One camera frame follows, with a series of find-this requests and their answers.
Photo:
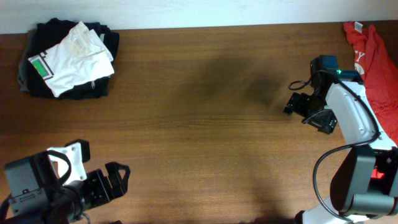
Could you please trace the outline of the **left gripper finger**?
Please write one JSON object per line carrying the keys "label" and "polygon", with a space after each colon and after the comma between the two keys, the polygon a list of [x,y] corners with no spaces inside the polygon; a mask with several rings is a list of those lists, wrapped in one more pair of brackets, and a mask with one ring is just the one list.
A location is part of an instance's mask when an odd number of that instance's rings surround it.
{"label": "left gripper finger", "polygon": [[71,146],[72,144],[75,143],[80,143],[82,162],[88,162],[91,159],[89,142],[83,139],[76,139],[74,141],[66,143],[65,147]]}
{"label": "left gripper finger", "polygon": [[108,171],[112,198],[122,197],[128,191],[128,180],[131,173],[129,166],[117,162],[110,162],[105,164],[105,168]]}

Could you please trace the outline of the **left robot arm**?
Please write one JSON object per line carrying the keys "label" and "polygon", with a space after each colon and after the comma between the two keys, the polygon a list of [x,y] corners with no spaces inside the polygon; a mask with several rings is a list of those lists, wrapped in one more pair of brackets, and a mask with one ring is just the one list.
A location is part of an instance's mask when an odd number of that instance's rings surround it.
{"label": "left robot arm", "polygon": [[127,193],[127,165],[109,162],[86,172],[90,144],[77,139],[63,147],[5,165],[11,193],[1,204],[1,223],[75,223],[90,220],[88,211]]}

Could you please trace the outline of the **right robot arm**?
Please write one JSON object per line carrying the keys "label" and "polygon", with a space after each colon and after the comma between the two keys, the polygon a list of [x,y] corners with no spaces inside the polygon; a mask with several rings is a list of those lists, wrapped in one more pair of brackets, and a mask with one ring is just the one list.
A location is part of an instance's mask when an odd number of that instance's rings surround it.
{"label": "right robot arm", "polygon": [[[295,223],[364,223],[397,215],[397,145],[383,132],[355,71],[319,69],[307,84],[313,93],[293,93],[284,111],[302,116],[303,124],[330,134],[340,126],[345,145],[331,149],[316,161],[312,184],[319,205],[298,212]],[[330,155],[348,154],[322,199],[317,184],[320,164]]]}

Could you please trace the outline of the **white t-shirt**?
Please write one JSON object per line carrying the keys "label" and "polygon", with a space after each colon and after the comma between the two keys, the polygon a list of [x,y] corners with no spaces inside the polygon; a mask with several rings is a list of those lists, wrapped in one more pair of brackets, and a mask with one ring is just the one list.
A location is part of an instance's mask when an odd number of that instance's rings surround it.
{"label": "white t-shirt", "polygon": [[114,74],[114,58],[84,22],[69,30],[60,43],[29,57],[55,98],[73,87]]}

